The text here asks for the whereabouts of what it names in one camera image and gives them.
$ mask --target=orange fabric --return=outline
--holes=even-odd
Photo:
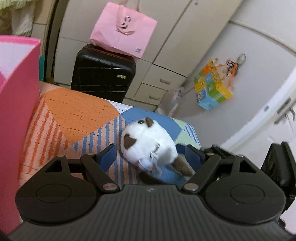
[[[42,110],[43,110],[43,108],[44,108],[44,106],[45,106],[45,102],[44,102],[44,100],[43,100],[42,98],[39,99],[39,103],[36,105],[36,108],[33,110],[34,112],[36,112],[36,111],[38,110],[38,106],[39,106],[41,103],[42,103],[41,108],[40,108],[40,110],[39,110],[39,112],[38,112],[37,118],[34,120],[34,123],[33,123],[33,130],[30,132],[29,137],[28,137],[29,140],[32,139],[33,133],[34,133],[36,127],[37,127],[37,121],[39,120],[40,115],[41,115],[41,113],[42,113]],[[20,177],[20,174],[21,174],[21,172],[22,172],[22,170],[23,170],[23,165],[24,165],[24,162],[25,162],[25,157],[26,157],[26,155],[27,155],[27,153],[28,153],[28,149],[29,149],[29,147],[30,147],[30,143],[31,143],[31,142],[28,141],[28,142],[26,143],[26,145],[25,145],[25,148],[24,148],[24,151],[23,151],[23,154],[22,154],[22,157],[21,157],[21,161],[20,161],[20,167],[19,167],[19,172],[18,172],[18,178]]]
[[[56,145],[56,148],[55,148],[54,156],[57,156],[59,154],[59,149],[60,149],[60,146],[61,146],[62,138],[63,138],[63,133],[60,131],[59,132],[59,137],[57,139],[57,145]]]
[[[52,153],[53,153],[53,150],[54,150],[54,143],[55,143],[55,137],[57,135],[57,131],[59,130],[58,126],[56,125],[55,126],[55,129],[54,129],[54,135],[53,135],[53,138],[50,142],[50,148],[49,148],[49,152],[48,152],[48,155],[51,156]]]
[[[43,97],[70,145],[119,116],[108,101],[81,92],[57,88]]]
[[[45,138],[45,144],[44,144],[44,147],[43,147],[42,155],[41,155],[41,158],[39,160],[39,164],[40,165],[43,164],[43,161],[45,159],[45,150],[46,150],[47,145],[48,145],[50,134],[52,133],[52,127],[53,127],[53,125],[54,125],[54,119],[52,118],[52,122],[51,122],[51,124],[49,126],[49,130],[48,130],[48,133],[47,133],[46,138]]]
[[[66,149],[68,148],[68,146],[69,146],[69,142],[68,142],[68,140],[66,140],[66,141],[65,141],[64,150],[66,150]]]
[[[36,152],[37,152],[37,148],[38,148],[38,146],[40,144],[41,135],[42,135],[42,133],[44,131],[44,127],[45,127],[45,124],[46,124],[46,121],[47,121],[48,117],[49,117],[49,110],[47,110],[47,113],[46,113],[46,116],[45,116],[45,121],[42,123],[41,130],[39,132],[37,142],[36,142],[35,147],[34,147],[33,156],[32,156],[31,162],[30,162],[30,168],[29,168],[28,173],[30,173],[32,168],[33,168],[34,158],[35,158],[35,155],[36,155]]]

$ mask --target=green cloth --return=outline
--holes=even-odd
[[[0,12],[3,9],[9,8],[9,10],[15,10],[23,8],[28,2],[35,0],[0,0]]]

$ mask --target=paper bag handle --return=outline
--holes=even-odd
[[[128,1],[129,0],[122,0],[122,1],[120,1],[119,5],[123,5],[123,6],[126,7],[126,5],[128,4]],[[137,12],[141,12],[141,6],[140,5],[141,5],[141,0],[138,0],[137,7],[135,9]]]

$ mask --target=colorful box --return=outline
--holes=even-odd
[[[197,103],[206,110],[213,109],[232,97],[217,68],[211,60],[194,79]]]

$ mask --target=door handle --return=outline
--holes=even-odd
[[[151,95],[149,95],[149,99],[152,99],[152,100],[159,100],[160,99],[160,97],[153,97],[153,96],[151,96]]]
[[[160,79],[159,82],[169,85],[171,81]]]
[[[280,121],[285,118],[289,112],[292,113],[293,121],[296,120],[296,114],[293,110],[293,106],[296,104],[296,100],[292,101],[292,99],[289,97],[285,103],[278,109],[277,113],[279,117],[275,120],[274,124],[277,125],[280,123]]]
[[[293,117],[293,121],[295,121],[295,111],[293,110],[293,108],[290,108],[290,112],[292,113],[292,117]]]

